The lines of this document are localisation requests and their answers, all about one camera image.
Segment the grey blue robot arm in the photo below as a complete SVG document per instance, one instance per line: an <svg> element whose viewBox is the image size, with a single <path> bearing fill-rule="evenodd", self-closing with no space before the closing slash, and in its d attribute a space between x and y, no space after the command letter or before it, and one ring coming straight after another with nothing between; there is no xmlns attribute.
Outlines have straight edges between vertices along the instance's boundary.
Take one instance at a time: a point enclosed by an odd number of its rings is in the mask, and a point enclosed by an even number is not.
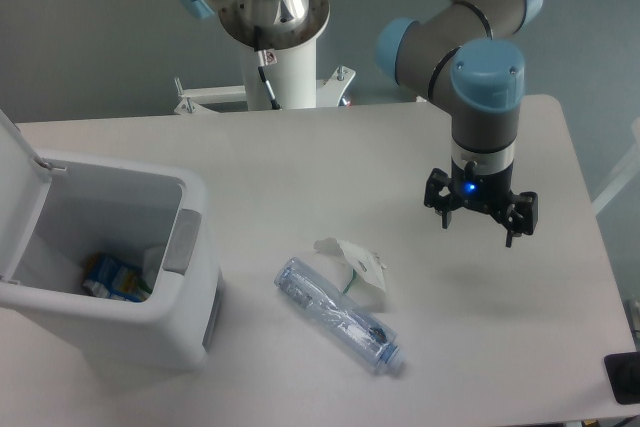
<svg viewBox="0 0 640 427"><path fill-rule="evenodd" d="M194 17L217 16L241 47L252 110L314 108L316 41L328 0L179 0ZM378 67L451 118L451 168L429 175L424 203L444 222L465 208L492 217L509 238L538 220L533 192L511 188L525 61L511 42L543 0L449 0L426 22L398 18L380 33Z"/></svg>

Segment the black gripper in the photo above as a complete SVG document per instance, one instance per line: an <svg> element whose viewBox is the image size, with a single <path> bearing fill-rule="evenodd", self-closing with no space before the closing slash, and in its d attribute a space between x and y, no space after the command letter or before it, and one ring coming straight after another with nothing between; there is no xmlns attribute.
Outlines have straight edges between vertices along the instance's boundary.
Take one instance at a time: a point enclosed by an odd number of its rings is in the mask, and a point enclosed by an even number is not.
<svg viewBox="0 0 640 427"><path fill-rule="evenodd" d="M531 236L538 222L538 195L533 191L514 194L511 190L513 163L497 172L480 173L482 166L468 161L459 167L451 161L451 174L434 168L426 180L424 205L433 209L447 229L452 213L460 208L472 210L503 223L505 245L522 235Z"/></svg>

